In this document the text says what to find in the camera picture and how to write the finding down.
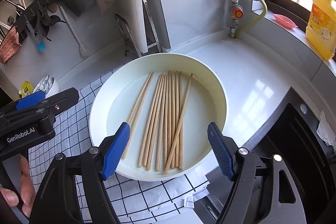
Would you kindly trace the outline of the person left hand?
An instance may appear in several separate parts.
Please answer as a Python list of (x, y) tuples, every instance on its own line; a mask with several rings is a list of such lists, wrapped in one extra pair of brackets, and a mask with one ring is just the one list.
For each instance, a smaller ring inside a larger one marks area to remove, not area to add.
[[(29, 173), (29, 162), (24, 156), (20, 156), (21, 169), (21, 199), (23, 201), (22, 212), (26, 217), (30, 217), (31, 209), (35, 200), (35, 190)], [(9, 207), (16, 207), (19, 203), (18, 196), (11, 190), (1, 187), (1, 194)]]

